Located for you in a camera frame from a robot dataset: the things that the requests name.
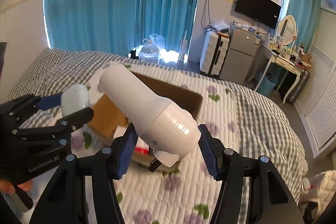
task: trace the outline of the blue laundry basket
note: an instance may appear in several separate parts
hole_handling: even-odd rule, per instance
[[[263,75],[263,71],[260,73],[257,83],[259,83],[259,80],[261,78],[261,76]],[[272,82],[270,80],[267,79],[266,75],[264,77],[264,79],[262,80],[262,82],[260,83],[260,86],[258,88],[258,92],[264,96],[267,96],[276,86],[276,84],[278,83],[278,76],[275,73],[271,73],[272,76]]]

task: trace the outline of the floral pattern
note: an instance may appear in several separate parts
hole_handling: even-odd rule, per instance
[[[201,170],[204,172],[206,176],[209,176],[209,172],[208,172],[207,166],[205,165],[205,162],[201,163]]]
[[[211,100],[217,102],[220,99],[219,94],[217,94],[217,89],[215,86],[210,85],[207,87],[207,91],[209,92],[209,97],[211,98]]]
[[[84,147],[83,136],[75,135],[71,136],[71,147],[74,151],[79,151]]]
[[[235,131],[235,123],[232,121],[230,122],[228,125],[227,125],[228,129],[231,131],[231,132],[234,132]]]
[[[181,179],[176,176],[168,176],[165,181],[165,190],[172,191],[181,186]]]
[[[83,137],[84,137],[84,148],[89,149],[92,143],[92,136],[87,132],[83,132]]]
[[[162,171],[162,175],[163,176],[166,176],[166,175],[173,175],[173,174],[179,174],[180,173],[180,170],[178,168],[175,168],[175,170],[171,171],[171,172],[165,172],[165,171]]]
[[[219,136],[219,128],[214,122],[205,122],[205,125],[208,128],[212,137]]]
[[[192,212],[191,214],[184,216],[184,224],[201,224],[204,219],[209,218],[209,208],[206,204],[195,205],[194,210],[196,210],[197,213]]]
[[[111,179],[110,183],[111,183],[111,187],[113,185],[115,192],[117,192],[118,191],[118,187],[117,187],[117,184],[113,182],[113,179]],[[121,192],[117,193],[117,201],[118,201],[118,203],[120,203],[123,200],[123,198],[124,198],[124,196],[123,196],[123,194]]]
[[[140,210],[133,215],[135,224],[149,224],[152,220],[152,214],[148,210]]]
[[[104,93],[102,90],[101,90],[101,87],[100,87],[100,84],[98,83],[98,85],[97,85],[97,91],[99,92],[99,93]]]
[[[203,217],[198,213],[192,212],[183,218],[184,224],[201,224],[203,222]]]

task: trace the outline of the cardboard box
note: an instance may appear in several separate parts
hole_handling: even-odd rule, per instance
[[[202,96],[181,87],[150,78],[148,76],[133,73],[153,92],[162,97],[173,100],[178,106],[187,110],[196,119],[202,102]],[[128,118],[115,106],[114,103],[104,94],[92,107],[94,111],[93,119],[88,123],[91,130],[104,139],[107,143],[112,143],[113,135],[118,125],[127,127]],[[144,166],[154,159],[153,155],[133,155],[132,159]],[[171,172],[178,166],[178,163],[168,168],[162,165],[158,170]]]
[[[310,62],[309,62],[309,56],[308,56],[308,55],[305,55],[305,54],[299,54],[299,58],[302,60],[302,62],[310,63]]]

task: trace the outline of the wall-mounted tv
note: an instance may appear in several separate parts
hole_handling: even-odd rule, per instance
[[[281,6],[271,0],[237,0],[235,11],[275,29]]]

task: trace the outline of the human hand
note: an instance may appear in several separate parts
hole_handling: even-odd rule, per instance
[[[29,191],[33,188],[33,180],[26,181],[25,183],[19,184],[19,188],[22,190]],[[8,180],[0,179],[0,191],[3,191],[7,194],[14,194],[15,188]]]

